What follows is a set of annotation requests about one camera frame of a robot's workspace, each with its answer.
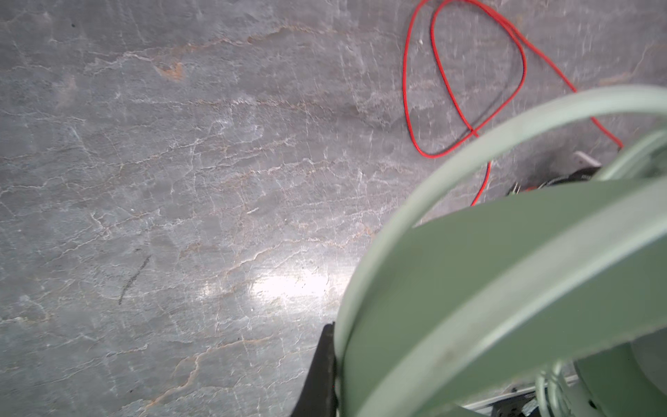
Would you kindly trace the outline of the black white headphones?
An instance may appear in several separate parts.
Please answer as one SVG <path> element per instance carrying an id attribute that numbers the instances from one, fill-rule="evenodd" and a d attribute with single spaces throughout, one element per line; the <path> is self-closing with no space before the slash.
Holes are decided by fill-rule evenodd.
<path id="1" fill-rule="evenodd" d="M 586 154 L 583 151 L 576 151 L 573 154 L 574 158 L 579 162 L 581 168 L 568 175 L 560 175 L 554 177 L 536 186 L 523 188 L 516 182 L 507 192 L 507 196 L 516 196 L 519 193 L 532 191 L 536 189 L 543 189 L 556 185 L 572 183 L 572 182 L 587 182 L 601 169 L 602 163 L 594 157 Z"/>

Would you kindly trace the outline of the green white headphones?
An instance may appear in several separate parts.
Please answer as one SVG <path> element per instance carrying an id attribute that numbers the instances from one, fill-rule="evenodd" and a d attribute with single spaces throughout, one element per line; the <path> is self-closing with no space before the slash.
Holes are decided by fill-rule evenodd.
<path id="1" fill-rule="evenodd" d="M 665 116 L 666 91 L 561 97 L 487 132 L 420 184 L 340 304 L 339 415 L 463 415 L 464 401 L 525 377 L 538 380 L 543 415 L 665 415 L 665 128 L 590 181 L 422 220 L 483 163 L 617 113 Z"/>

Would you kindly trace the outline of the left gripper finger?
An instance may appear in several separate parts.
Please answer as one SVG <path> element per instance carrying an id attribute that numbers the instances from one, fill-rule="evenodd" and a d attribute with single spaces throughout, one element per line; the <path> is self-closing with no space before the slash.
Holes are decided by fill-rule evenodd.
<path id="1" fill-rule="evenodd" d="M 300 397 L 291 417 L 335 417 L 335 325 L 324 326 Z"/>

